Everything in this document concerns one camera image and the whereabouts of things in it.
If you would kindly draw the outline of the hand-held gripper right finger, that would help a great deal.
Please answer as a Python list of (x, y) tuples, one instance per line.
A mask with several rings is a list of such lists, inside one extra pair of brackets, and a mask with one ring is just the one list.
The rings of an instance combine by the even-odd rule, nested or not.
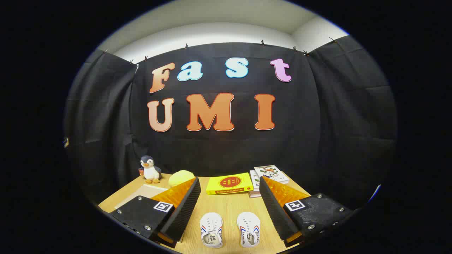
[(260, 177), (260, 193), (286, 247), (312, 244), (355, 215), (323, 193), (308, 195), (268, 177)]

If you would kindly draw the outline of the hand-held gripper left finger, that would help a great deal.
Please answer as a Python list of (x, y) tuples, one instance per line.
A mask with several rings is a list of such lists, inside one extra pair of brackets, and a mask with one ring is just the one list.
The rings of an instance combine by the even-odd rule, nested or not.
[(201, 187), (198, 177), (152, 198), (137, 195), (110, 215), (136, 234), (175, 247), (196, 206)]

